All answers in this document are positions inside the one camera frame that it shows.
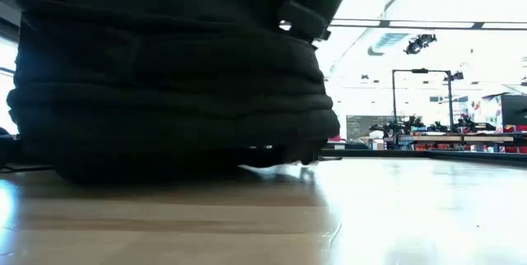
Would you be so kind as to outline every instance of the metal pole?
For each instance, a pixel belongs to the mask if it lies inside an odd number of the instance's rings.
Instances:
[[[394,123],[397,123],[397,104],[395,102],[395,70],[392,70],[392,95],[394,97]]]
[[[450,79],[451,72],[445,71],[448,77],[448,109],[450,111],[450,132],[454,132],[454,109],[452,109],[452,80]]]

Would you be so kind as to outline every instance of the metal frame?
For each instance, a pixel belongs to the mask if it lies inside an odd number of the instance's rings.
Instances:
[[[450,79],[452,73],[450,71],[443,71],[443,70],[428,70],[425,68],[421,69],[411,69],[411,70],[400,70],[400,69],[394,69],[392,70],[392,94],[394,97],[394,122],[397,122],[397,102],[395,100],[395,73],[396,72],[411,72],[411,73],[429,73],[429,72],[444,72],[446,73],[446,77],[448,79],[448,108],[450,112],[450,132],[454,132],[454,110],[452,109],[452,80]]]

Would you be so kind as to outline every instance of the wooden floor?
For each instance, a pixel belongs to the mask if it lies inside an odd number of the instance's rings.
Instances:
[[[355,159],[161,187],[0,178],[0,264],[527,264],[527,171]]]

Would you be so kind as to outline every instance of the black fabric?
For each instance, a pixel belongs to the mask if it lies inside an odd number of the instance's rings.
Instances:
[[[276,28],[277,0],[17,2],[7,102],[46,160],[189,160],[338,134],[314,51]]]

